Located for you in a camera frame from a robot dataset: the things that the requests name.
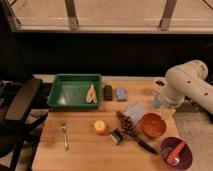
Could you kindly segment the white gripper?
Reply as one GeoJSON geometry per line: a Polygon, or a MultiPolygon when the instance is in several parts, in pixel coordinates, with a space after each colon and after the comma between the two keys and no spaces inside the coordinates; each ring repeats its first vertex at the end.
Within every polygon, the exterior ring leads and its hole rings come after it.
{"type": "Polygon", "coordinates": [[[178,91],[175,91],[173,88],[170,86],[165,86],[160,90],[160,102],[161,104],[166,107],[163,108],[161,113],[162,113],[162,118],[164,120],[169,119],[172,117],[176,110],[174,108],[178,108],[185,99],[185,96],[180,94],[178,91]]]}

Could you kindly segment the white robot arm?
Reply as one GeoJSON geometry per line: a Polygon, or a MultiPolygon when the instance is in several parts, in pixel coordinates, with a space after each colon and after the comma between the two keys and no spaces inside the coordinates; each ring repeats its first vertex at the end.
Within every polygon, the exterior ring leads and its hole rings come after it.
{"type": "Polygon", "coordinates": [[[166,85],[160,90],[160,102],[166,108],[178,108],[188,97],[202,106],[213,121],[213,86],[205,81],[208,67],[201,60],[174,66],[165,74],[166,85]]]}

